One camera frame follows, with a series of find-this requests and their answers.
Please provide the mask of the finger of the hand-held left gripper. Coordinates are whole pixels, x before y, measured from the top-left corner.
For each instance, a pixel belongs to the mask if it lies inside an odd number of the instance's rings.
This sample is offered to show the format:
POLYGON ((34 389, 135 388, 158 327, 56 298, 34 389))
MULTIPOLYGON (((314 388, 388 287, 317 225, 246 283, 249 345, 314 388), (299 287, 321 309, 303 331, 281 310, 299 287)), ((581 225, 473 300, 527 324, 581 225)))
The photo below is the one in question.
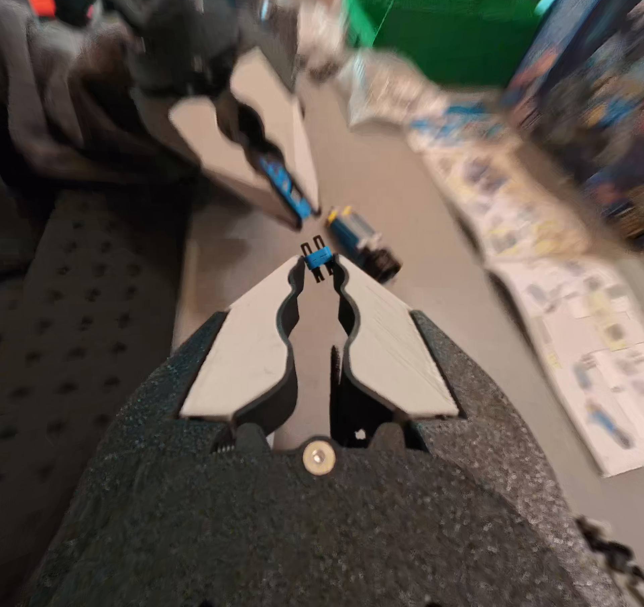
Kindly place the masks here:
POLYGON ((294 231, 302 228, 294 211, 278 196, 269 180, 252 168, 242 146, 221 132, 214 105, 207 97, 182 99, 172 107, 169 118, 197 155, 202 172, 210 181, 288 228, 294 231))
POLYGON ((286 168, 307 197, 313 217, 321 214, 319 183, 305 130, 302 104, 287 89, 260 48, 237 62, 230 88, 237 99, 239 134, 247 160, 258 174, 259 156, 268 154, 285 161, 286 168))

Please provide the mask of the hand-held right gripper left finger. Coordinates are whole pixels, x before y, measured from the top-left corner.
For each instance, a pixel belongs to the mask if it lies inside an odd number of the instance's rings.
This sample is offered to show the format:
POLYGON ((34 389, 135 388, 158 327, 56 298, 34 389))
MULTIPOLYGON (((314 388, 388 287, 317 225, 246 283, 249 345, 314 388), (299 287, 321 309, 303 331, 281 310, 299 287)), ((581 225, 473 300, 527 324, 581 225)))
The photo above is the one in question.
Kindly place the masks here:
POLYGON ((216 333, 179 410, 181 418, 245 424, 273 434, 293 414, 298 380, 290 334, 300 319, 305 261, 294 256, 215 315, 216 333))

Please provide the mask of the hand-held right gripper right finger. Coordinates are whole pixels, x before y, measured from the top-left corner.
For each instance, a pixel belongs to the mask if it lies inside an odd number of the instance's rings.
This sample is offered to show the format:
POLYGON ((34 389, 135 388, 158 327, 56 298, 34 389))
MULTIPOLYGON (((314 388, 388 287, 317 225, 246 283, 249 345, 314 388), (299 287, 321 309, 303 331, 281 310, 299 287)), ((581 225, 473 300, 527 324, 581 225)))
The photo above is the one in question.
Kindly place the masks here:
POLYGON ((346 341, 332 349, 331 439, 366 447, 380 426, 395 424, 407 447, 423 447, 415 424, 460 418, 461 406, 415 312, 339 254, 333 283, 346 341))

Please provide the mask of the blue angled panel piece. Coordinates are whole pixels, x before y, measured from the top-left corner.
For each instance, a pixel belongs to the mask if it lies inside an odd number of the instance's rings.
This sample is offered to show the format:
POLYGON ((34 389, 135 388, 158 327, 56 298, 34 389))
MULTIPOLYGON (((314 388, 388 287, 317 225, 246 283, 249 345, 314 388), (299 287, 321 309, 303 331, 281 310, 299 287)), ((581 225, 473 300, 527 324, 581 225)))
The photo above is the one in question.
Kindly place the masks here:
POLYGON ((302 222, 312 217, 312 206, 286 168, 285 161, 274 155, 261 154, 258 162, 261 173, 296 218, 302 222))

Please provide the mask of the black wheel blue beam assembly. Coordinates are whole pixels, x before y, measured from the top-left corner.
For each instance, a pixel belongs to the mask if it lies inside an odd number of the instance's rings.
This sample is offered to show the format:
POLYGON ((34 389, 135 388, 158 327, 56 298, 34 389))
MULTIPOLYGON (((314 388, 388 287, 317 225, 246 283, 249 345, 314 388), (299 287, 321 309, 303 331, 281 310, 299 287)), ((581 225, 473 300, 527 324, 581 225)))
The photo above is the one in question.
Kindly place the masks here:
POLYGON ((326 227, 342 252, 381 285, 400 272, 402 264, 383 244, 382 234, 351 206, 330 209, 326 227))

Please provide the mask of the pile of small building pieces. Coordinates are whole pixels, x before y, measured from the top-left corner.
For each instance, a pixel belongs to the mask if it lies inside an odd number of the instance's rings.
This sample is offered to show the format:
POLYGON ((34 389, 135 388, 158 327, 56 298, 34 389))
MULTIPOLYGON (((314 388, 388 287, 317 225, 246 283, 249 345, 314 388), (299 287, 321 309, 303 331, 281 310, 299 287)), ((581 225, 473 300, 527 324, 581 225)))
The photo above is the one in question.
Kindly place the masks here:
POLYGON ((636 561, 632 548, 611 538, 603 523, 583 515, 576 516, 575 522, 628 606, 643 606, 643 566, 636 561))

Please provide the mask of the person's left forearm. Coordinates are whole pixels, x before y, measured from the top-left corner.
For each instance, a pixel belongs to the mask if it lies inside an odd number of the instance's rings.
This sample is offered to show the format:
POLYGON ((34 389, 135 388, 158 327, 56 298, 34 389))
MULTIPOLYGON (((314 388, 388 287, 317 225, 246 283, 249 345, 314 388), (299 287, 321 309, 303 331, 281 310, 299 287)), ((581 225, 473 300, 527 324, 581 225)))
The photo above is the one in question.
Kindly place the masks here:
POLYGON ((58 182, 174 184, 194 161, 153 137, 135 104, 121 24, 41 23, 1 0, 1 107, 10 148, 58 182))

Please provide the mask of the grey desk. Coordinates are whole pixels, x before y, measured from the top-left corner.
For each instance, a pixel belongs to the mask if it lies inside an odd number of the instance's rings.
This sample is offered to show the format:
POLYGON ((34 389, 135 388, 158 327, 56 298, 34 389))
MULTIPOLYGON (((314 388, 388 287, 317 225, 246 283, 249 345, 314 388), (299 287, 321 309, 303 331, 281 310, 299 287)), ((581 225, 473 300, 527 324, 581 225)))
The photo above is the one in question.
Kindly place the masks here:
MULTIPOLYGON (((381 232, 402 270, 389 285, 477 362, 513 403, 548 458, 575 514, 603 523, 643 563, 643 470, 602 478, 477 251, 400 134, 351 131, 333 84, 298 87, 323 212, 350 205, 381 232)), ((204 178, 191 201, 172 348, 224 310, 315 235, 294 233, 204 178)))

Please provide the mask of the clear bubble wrap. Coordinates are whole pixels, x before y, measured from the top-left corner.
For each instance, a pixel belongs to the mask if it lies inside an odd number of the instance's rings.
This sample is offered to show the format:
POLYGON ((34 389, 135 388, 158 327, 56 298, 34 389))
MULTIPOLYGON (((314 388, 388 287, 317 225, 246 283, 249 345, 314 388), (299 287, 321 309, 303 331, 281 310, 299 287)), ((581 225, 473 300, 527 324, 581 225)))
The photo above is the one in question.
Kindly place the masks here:
POLYGON ((447 93, 412 62, 387 51, 360 48, 335 76, 346 100, 349 128, 369 122, 405 127, 415 120, 441 117, 447 93))

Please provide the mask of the open instruction booklet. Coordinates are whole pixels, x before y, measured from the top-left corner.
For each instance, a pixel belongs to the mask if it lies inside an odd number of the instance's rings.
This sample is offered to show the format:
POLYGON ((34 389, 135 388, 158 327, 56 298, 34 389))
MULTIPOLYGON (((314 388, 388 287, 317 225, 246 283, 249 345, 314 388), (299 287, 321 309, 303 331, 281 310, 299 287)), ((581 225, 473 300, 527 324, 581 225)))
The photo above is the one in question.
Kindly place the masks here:
POLYGON ((643 309, 623 275, 509 145, 407 142, 508 292, 600 473, 642 469, 643 309))

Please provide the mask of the blue sticker sheet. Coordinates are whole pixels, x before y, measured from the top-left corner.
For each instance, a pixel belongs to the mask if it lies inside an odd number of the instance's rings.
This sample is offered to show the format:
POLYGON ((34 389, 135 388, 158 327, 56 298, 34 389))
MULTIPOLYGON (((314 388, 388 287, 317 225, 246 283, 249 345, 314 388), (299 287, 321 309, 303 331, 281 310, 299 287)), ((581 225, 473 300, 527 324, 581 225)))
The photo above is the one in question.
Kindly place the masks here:
POLYGON ((514 135, 497 113, 482 101, 450 104, 441 115, 412 120, 407 144, 416 153, 480 145, 508 145, 514 135))

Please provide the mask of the green container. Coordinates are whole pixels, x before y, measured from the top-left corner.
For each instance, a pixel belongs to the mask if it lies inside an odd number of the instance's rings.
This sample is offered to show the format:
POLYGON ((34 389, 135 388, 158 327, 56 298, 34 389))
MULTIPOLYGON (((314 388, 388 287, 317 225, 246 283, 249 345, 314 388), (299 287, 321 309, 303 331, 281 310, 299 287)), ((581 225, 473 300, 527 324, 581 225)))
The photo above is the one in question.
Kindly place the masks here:
POLYGON ((393 52, 439 84, 504 88, 534 40, 540 0, 343 0, 348 44, 393 52))

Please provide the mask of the dark blue toy box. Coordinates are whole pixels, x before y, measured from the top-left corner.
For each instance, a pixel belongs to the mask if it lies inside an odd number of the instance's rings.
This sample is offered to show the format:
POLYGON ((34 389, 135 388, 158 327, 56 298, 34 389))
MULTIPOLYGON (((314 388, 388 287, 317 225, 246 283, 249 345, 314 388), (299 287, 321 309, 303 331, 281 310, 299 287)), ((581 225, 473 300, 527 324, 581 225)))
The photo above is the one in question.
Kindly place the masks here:
POLYGON ((552 0, 503 98, 515 127, 643 249, 643 0, 552 0))

